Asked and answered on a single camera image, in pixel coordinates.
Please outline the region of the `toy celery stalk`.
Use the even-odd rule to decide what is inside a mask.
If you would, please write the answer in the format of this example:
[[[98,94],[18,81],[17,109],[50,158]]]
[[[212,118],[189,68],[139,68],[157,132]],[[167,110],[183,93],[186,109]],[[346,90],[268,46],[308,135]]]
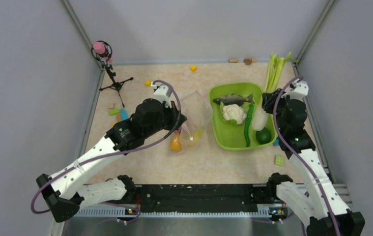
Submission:
[[[281,57],[274,53],[270,55],[262,92],[272,93],[277,89],[283,67],[288,60],[292,60],[291,56],[292,52],[289,52],[285,57]],[[267,123],[268,116],[269,114],[262,108],[262,96],[260,96],[259,103],[253,116],[252,128],[255,131],[261,131]]]

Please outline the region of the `clear zip top bag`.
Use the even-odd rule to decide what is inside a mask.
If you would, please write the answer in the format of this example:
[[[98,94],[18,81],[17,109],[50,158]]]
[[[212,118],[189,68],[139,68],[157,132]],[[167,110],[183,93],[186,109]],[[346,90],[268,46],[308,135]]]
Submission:
[[[204,134],[211,122],[213,110],[208,102],[207,97],[202,95],[198,90],[186,95],[181,98],[182,114],[184,114],[187,120],[181,125],[181,127],[171,134],[171,138],[174,134],[180,134],[180,140],[183,145],[183,150],[174,152],[169,149],[170,154],[179,154],[190,150],[197,149],[203,143]],[[186,145],[186,133],[193,134],[196,130],[204,128],[205,131],[201,139],[194,146]]]

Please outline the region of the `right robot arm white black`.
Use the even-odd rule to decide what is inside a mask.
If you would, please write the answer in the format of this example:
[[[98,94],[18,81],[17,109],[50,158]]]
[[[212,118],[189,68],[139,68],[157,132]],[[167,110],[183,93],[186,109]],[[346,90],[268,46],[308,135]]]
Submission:
[[[296,77],[283,88],[262,95],[262,108],[273,117],[280,148],[306,188],[302,192],[289,176],[274,173],[266,196],[273,203],[286,203],[300,219],[306,236],[359,236],[365,226],[362,213],[352,211],[339,195],[305,130],[307,109],[302,98],[308,91],[307,83]]]

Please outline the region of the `yellow toy banana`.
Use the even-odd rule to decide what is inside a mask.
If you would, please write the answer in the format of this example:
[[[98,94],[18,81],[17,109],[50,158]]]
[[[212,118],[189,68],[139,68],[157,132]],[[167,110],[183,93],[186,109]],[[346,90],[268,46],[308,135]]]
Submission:
[[[193,134],[186,133],[186,145],[187,146],[194,146],[198,141],[201,139],[205,129],[202,127],[196,130]]]

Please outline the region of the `white toy cauliflower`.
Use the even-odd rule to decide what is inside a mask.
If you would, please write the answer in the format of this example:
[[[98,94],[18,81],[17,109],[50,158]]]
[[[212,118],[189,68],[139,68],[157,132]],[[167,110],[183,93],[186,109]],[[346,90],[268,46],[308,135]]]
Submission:
[[[222,115],[224,120],[231,121],[233,124],[242,124],[247,118],[245,110],[237,104],[224,106],[222,108]]]

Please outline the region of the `orange toy mango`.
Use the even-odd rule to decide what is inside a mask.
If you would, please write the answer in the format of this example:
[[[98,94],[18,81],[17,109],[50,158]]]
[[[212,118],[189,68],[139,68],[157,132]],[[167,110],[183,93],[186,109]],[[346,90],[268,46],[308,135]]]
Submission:
[[[174,152],[182,151],[183,145],[180,140],[180,134],[174,134],[169,143],[169,149]]]

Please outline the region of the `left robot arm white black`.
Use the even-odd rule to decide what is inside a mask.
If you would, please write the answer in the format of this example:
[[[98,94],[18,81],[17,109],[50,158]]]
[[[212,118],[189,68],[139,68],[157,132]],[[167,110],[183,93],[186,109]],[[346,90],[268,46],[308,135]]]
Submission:
[[[87,181],[123,155],[160,144],[186,121],[172,85],[155,80],[150,86],[154,97],[139,104],[130,118],[113,125],[97,144],[65,168],[36,179],[39,189],[30,204],[34,214],[50,212],[55,222],[62,223],[92,205],[133,201],[135,185],[128,176],[100,184]]]

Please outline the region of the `green plastic bin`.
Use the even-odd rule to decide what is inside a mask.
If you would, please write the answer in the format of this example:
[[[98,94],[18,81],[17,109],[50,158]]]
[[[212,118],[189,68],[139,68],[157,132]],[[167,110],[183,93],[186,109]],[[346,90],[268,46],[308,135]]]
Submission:
[[[226,150],[234,150],[234,151],[241,151],[241,150],[251,150],[257,148],[264,148],[273,144],[273,142],[277,138],[277,132],[275,130],[275,125],[273,123],[272,116],[269,115],[267,119],[267,123],[265,127],[271,132],[272,140],[264,145],[260,145],[256,141],[256,131],[252,128],[252,123],[249,129],[250,135],[250,146],[246,147],[246,142],[244,138],[244,126],[245,121],[242,124],[233,124],[231,121],[228,122],[224,120],[222,115],[222,106],[215,104],[212,100],[214,98],[218,98],[227,94],[238,94],[243,97],[247,97],[251,93],[253,94],[253,104],[254,104],[254,111],[252,116],[256,111],[256,107],[259,103],[260,96],[262,94],[262,88],[255,83],[251,82],[239,82],[239,83],[229,83],[229,84],[221,84],[218,86],[214,86],[209,90],[209,101],[210,105],[213,110],[212,116],[212,126],[214,131],[215,140],[218,145]],[[248,102],[245,102],[241,108],[245,110],[247,113],[249,108]]]

